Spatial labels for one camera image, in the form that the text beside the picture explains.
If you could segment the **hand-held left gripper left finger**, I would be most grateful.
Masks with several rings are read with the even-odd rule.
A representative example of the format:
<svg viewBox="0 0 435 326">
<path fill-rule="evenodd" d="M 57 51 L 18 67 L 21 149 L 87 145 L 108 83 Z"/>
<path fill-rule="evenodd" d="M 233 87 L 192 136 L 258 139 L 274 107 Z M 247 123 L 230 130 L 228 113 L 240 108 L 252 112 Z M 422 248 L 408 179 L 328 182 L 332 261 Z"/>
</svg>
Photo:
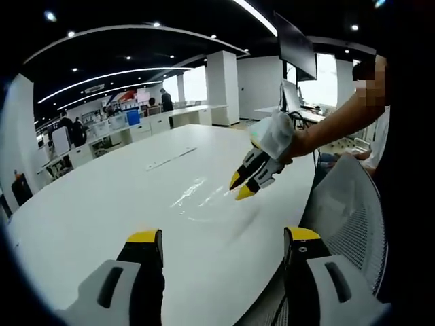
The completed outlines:
<svg viewBox="0 0 435 326">
<path fill-rule="evenodd" d="M 66 325 L 161 325 L 165 288 L 162 230 L 128 237 L 78 287 L 78 298 L 56 314 Z"/>
</svg>

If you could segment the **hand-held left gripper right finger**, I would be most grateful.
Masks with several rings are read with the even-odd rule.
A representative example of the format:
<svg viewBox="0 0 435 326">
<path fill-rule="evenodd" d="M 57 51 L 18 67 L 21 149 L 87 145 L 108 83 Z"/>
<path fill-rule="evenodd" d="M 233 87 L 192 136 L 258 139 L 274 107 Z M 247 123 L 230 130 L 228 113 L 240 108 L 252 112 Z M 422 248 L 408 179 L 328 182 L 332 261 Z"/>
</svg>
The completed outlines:
<svg viewBox="0 0 435 326">
<path fill-rule="evenodd" d="M 313 230 L 286 227 L 283 284 L 288 325 L 384 325 L 391 305 L 379 301 L 363 274 L 332 255 Z"/>
</svg>

